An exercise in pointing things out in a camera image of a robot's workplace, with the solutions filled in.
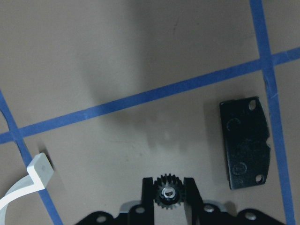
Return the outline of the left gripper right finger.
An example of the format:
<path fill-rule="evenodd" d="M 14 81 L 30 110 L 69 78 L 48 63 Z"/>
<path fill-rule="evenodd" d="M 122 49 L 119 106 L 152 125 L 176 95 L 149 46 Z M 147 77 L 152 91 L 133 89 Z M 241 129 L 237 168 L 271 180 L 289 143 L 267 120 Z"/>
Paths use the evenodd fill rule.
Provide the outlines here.
<path fill-rule="evenodd" d="M 200 225 L 203 212 L 203 200 L 193 178 L 184 178 L 184 210 L 188 225 Z"/>

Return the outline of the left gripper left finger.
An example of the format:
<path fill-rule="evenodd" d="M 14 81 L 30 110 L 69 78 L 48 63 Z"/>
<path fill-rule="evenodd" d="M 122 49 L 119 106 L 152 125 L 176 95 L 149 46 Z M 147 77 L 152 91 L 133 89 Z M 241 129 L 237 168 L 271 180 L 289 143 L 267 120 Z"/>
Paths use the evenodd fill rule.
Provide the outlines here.
<path fill-rule="evenodd" d="M 154 186 L 153 178 L 143 178 L 142 180 L 142 213 L 143 225 L 154 225 Z"/>

